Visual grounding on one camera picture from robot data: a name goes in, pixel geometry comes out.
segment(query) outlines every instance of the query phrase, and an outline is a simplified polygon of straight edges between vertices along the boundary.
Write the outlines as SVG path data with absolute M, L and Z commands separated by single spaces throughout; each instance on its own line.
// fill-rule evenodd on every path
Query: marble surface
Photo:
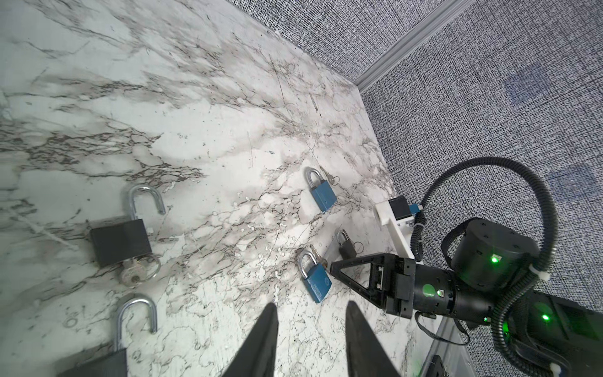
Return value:
M 363 254 L 391 251 L 375 203 L 394 195 L 357 88 L 223 0 L 6 0 L 0 4 L 0 368 L 52 376 L 109 350 L 128 311 L 131 376 L 218 376 L 268 302 L 276 375 L 347 375 L 344 319 L 356 300 L 402 375 L 431 343 L 416 324 L 333 281 L 321 305 L 296 250 L 338 227 Z M 322 214 L 303 169 L 338 201 Z M 159 275 L 135 290 L 99 269 L 90 226 L 136 203 Z M 434 327 L 430 320 L 428 326 Z

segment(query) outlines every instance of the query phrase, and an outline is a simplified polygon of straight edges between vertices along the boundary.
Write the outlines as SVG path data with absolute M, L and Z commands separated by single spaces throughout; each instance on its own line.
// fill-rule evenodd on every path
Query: gray fabric wall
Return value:
M 442 0 L 229 0 L 354 81 Z
M 560 218 L 547 293 L 603 311 L 603 2 L 478 0 L 362 98 L 398 194 L 421 200 L 448 167 L 505 156 L 546 180 Z M 440 242 L 471 216 L 536 240 L 541 221 L 526 183 L 474 168 L 426 210 L 425 263 L 445 266 Z M 473 331 L 480 375 L 516 376 Z

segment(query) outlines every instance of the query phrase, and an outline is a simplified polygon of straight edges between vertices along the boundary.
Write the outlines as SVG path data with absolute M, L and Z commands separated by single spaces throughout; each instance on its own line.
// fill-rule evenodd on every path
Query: metal trim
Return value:
M 376 62 L 374 62 L 354 84 L 364 93 L 398 63 L 409 56 L 417 47 L 440 31 L 457 15 L 469 8 L 476 0 L 444 0 L 414 28 L 398 39 Z

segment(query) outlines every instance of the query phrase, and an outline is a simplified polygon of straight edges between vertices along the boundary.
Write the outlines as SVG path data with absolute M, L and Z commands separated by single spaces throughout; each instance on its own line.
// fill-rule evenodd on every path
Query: black padlock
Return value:
M 345 230 L 342 230 L 337 234 L 337 241 L 339 242 L 339 253 L 343 259 L 356 258 L 356 249 Z
M 128 286 L 137 284 L 150 279 L 159 271 L 159 260 L 152 255 L 151 244 L 147 236 L 147 228 L 142 219 L 136 216 L 136 206 L 134 205 L 134 194 L 138 191 L 150 192 L 155 199 L 157 210 L 160 214 L 165 214 L 165 206 L 159 191 L 154 187 L 140 184 L 133 186 L 128 190 L 128 205 L 130 221 L 125 223 L 94 228 L 90 230 L 90 238 L 94 246 L 96 261 L 101 267 L 124 263 L 122 275 L 129 276 L 127 282 L 122 276 L 121 280 Z M 141 267 L 135 258 L 151 257 L 158 264 L 157 269 L 152 276 L 146 276 L 143 267 Z

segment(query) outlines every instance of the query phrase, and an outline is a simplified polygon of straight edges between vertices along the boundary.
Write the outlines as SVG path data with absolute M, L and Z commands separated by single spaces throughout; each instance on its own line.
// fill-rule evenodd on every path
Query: closed padlock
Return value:
M 134 194 L 138 191 L 147 191 L 153 195 L 157 210 L 160 214 L 165 214 L 165 206 L 159 191 L 148 185 L 136 185 L 128 191 L 128 205 L 130 221 L 125 223 L 110 225 L 90 230 L 90 238 L 94 246 L 96 261 L 101 267 L 129 261 L 129 265 L 138 267 L 135 261 L 131 259 L 141 256 L 150 256 L 152 254 L 151 244 L 147 236 L 147 229 L 142 219 L 136 216 L 136 207 L 134 205 Z M 148 274 L 138 276 L 139 282 L 148 280 Z
M 339 242 L 339 253 L 343 259 L 356 258 L 356 248 L 345 230 L 337 233 L 337 241 Z
M 143 294 L 137 294 L 118 309 L 117 327 L 115 327 L 115 338 L 113 339 L 113 352 L 101 358 L 89 361 L 86 364 L 69 369 L 59 374 L 58 377 L 127 377 L 128 362 L 126 350 L 121 344 L 121 326 L 125 310 L 137 302 L 142 302 L 149 307 L 151 333 L 155 334 L 157 332 L 157 306 L 149 297 L 144 296 Z
M 308 256 L 314 263 L 308 273 L 303 269 L 303 257 Z M 303 275 L 303 283 L 310 292 L 310 296 L 315 303 L 320 303 L 331 288 L 331 280 L 327 276 L 327 271 L 321 264 L 316 262 L 314 254 L 310 250 L 303 250 L 297 257 L 301 275 Z
M 312 181 L 312 173 L 316 173 L 318 179 L 320 180 L 318 185 L 315 185 Z M 323 176 L 320 175 L 320 172 L 314 168 L 309 168 L 306 170 L 306 180 L 308 181 L 308 185 L 310 185 L 312 196 L 314 200 L 316 200 L 316 204 L 321 211 L 326 212 L 335 204 L 337 201 L 337 197 L 331 188 L 329 182 L 323 179 Z

